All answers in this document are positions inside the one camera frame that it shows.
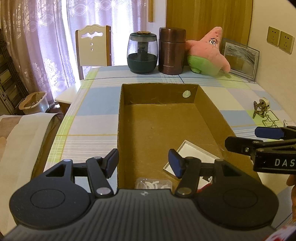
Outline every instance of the bed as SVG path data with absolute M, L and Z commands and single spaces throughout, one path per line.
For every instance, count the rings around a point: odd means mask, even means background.
M 11 195 L 43 172 L 59 126 L 56 114 L 0 116 L 0 232 L 3 235 L 15 226 L 9 211 Z

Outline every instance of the patrick star plush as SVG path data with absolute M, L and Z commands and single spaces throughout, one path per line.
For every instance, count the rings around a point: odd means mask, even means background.
M 228 61 L 219 51 L 221 38 L 222 28 L 215 27 L 200 41 L 186 41 L 187 61 L 194 73 L 215 76 L 220 69 L 230 71 Z

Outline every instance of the hand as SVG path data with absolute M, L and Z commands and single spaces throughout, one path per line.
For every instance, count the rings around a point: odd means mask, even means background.
M 291 192 L 291 199 L 292 199 L 292 219 L 293 222 L 296 222 L 296 175 L 290 175 L 287 180 L 288 186 L 293 186 Z

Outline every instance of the purple curtain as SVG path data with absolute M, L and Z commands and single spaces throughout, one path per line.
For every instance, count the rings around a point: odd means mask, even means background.
M 75 31 L 110 25 L 112 64 L 125 65 L 131 32 L 146 29 L 146 0 L 1 0 L 7 48 L 30 93 L 48 102 L 78 78 Z

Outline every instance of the checkered tablecloth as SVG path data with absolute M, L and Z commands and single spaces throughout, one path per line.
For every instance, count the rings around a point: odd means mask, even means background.
M 75 163 L 93 156 L 105 156 L 117 146 L 118 110 L 123 83 L 190 83 L 199 84 L 220 110 L 234 133 L 239 137 L 256 138 L 254 130 L 263 126 L 258 115 L 252 118 L 254 101 L 265 97 L 279 118 L 278 126 L 294 125 L 281 106 L 258 84 L 248 83 L 230 74 L 217 78 L 195 74 L 185 68 L 180 75 L 165 75 L 154 70 L 151 74 L 132 73 L 127 66 L 92 69 L 71 104 L 54 140 L 45 169 L 62 159 Z

